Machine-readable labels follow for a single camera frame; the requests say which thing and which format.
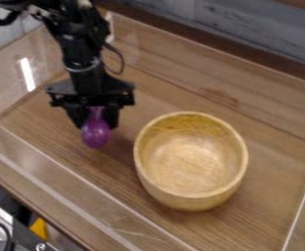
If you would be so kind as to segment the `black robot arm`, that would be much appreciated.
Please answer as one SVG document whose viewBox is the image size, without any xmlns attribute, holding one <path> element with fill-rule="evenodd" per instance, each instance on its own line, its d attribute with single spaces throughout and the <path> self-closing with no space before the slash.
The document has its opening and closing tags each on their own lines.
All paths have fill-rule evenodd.
<svg viewBox="0 0 305 251">
<path fill-rule="evenodd" d="M 21 14 L 38 20 L 61 52 L 61 63 L 69 77 L 46 84 L 49 105 L 65 111 L 74 127 L 86 122 L 90 109 L 111 128 L 119 125 L 119 111 L 135 104 L 135 85 L 117 78 L 121 70 L 111 70 L 101 51 L 117 49 L 105 41 L 109 23 L 92 0 L 0 0 L 7 14 L 0 26 L 9 25 Z"/>
</svg>

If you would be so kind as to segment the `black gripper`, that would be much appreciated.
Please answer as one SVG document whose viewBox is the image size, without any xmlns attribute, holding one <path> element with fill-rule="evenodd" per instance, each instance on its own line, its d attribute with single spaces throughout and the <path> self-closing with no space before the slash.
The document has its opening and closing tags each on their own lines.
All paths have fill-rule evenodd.
<svg viewBox="0 0 305 251">
<path fill-rule="evenodd" d="M 108 127 L 119 125 L 120 107 L 135 104 L 133 84 L 111 76 L 104 64 L 94 60 L 89 64 L 64 63 L 69 77 L 45 87 L 45 93 L 52 107 L 64 107 L 66 103 L 77 106 L 107 106 L 103 110 L 103 119 Z M 86 107 L 68 107 L 68 118 L 76 128 L 80 128 L 88 118 Z"/>
</svg>

